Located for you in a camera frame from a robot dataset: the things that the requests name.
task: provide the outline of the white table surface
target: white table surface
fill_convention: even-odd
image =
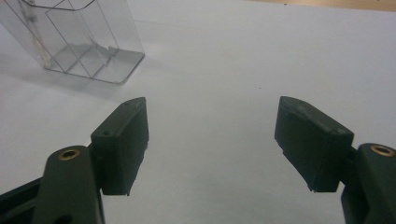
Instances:
[[[148,101],[150,140],[107,223],[344,223],[274,140],[279,96],[396,147],[396,14],[232,0],[133,0],[147,54],[121,86],[45,71],[0,26],[0,193],[90,143],[120,103]]]

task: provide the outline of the black mechanical part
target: black mechanical part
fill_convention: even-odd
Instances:
[[[336,191],[346,224],[396,223],[396,150],[379,144],[351,144],[353,133],[312,105],[282,96],[276,141],[286,158],[316,192]]]
[[[104,167],[102,192],[129,195],[149,141],[145,98],[121,104],[92,133],[91,140],[95,163]]]
[[[67,147],[47,160],[33,224],[104,223],[87,147]]]
[[[341,155],[350,149],[353,132],[312,105],[282,96],[275,139],[309,189],[337,191]]]
[[[129,194],[149,140],[146,99],[121,104],[88,147],[61,149],[42,178],[0,196],[0,224],[104,224],[104,194]]]
[[[0,223],[31,223],[41,178],[0,196]]]
[[[365,223],[396,223],[396,151],[363,144],[355,164],[369,204]]]

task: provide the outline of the clear plastic container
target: clear plastic container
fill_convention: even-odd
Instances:
[[[144,58],[126,0],[0,0],[0,22],[49,70],[122,83]]]

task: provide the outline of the transparent plastic box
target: transparent plastic box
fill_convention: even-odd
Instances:
[[[49,70],[122,83],[144,58],[126,0],[0,0],[0,22]]]

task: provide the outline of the brass screw insert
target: brass screw insert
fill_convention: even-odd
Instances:
[[[370,146],[370,149],[378,155],[386,156],[386,157],[394,157],[396,156],[396,152],[394,149],[390,147],[384,147],[379,145]]]
[[[68,149],[68,150],[61,152],[61,154],[59,154],[59,156],[58,156],[58,159],[60,161],[70,161],[70,160],[73,160],[78,155],[79,155],[79,150]]]

